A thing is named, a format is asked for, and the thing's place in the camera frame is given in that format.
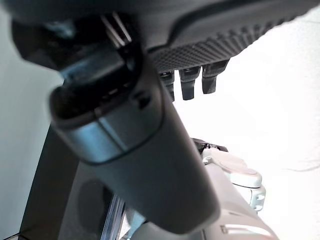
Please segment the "white wall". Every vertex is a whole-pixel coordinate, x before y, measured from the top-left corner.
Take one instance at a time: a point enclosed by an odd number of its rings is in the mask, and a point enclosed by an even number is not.
[[[260,216],[281,240],[320,239],[320,8],[231,59],[217,92],[175,106],[191,137],[226,146],[262,173]]]
[[[60,84],[48,69],[22,61],[0,11],[0,239],[16,234],[49,127],[46,100]]]

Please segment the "white plastic part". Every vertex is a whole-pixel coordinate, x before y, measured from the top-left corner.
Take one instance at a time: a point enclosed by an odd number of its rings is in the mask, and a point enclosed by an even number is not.
[[[131,240],[278,240],[275,233],[236,191],[219,166],[209,163],[205,168],[221,206],[218,220],[201,231],[185,235],[164,231],[149,222],[143,224]]]

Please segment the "black lever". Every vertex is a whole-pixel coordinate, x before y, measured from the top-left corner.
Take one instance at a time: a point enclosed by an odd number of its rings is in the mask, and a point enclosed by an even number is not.
[[[200,66],[179,70],[183,100],[195,97],[195,81],[200,74]]]
[[[217,76],[226,69],[228,62],[229,59],[202,66],[202,92],[204,94],[212,94],[216,91]]]

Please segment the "gray wall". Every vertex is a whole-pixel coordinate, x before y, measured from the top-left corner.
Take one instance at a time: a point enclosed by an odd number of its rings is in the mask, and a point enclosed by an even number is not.
[[[62,80],[22,61],[0,11],[0,239],[16,234],[49,127],[46,101]]]

